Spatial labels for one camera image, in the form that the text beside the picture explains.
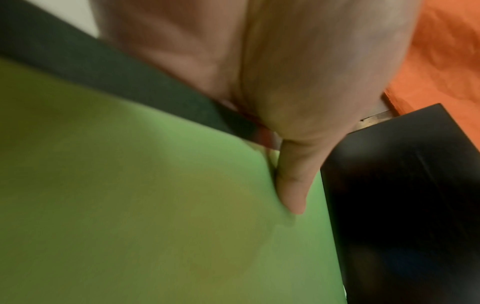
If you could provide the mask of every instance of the skin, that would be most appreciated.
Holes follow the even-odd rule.
[[[282,138],[276,189],[301,214],[321,165],[378,100],[421,0],[90,0],[100,38]]]

